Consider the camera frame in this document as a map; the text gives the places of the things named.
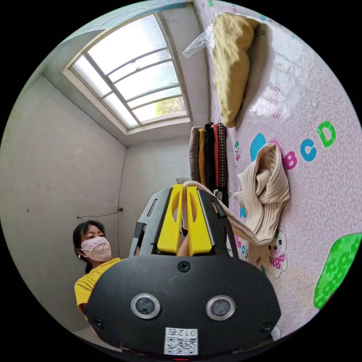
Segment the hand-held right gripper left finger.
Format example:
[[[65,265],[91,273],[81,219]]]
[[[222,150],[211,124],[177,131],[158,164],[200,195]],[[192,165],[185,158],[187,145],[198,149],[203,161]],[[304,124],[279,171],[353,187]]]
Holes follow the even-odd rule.
[[[182,219],[183,186],[174,185],[167,201],[157,249],[159,252],[178,252]]]

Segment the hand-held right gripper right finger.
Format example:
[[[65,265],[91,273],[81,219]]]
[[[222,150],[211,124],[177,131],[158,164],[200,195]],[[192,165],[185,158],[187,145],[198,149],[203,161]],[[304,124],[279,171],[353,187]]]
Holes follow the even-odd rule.
[[[189,186],[186,190],[187,226],[189,238],[189,254],[196,256],[208,254],[212,244],[209,237],[198,190]]]

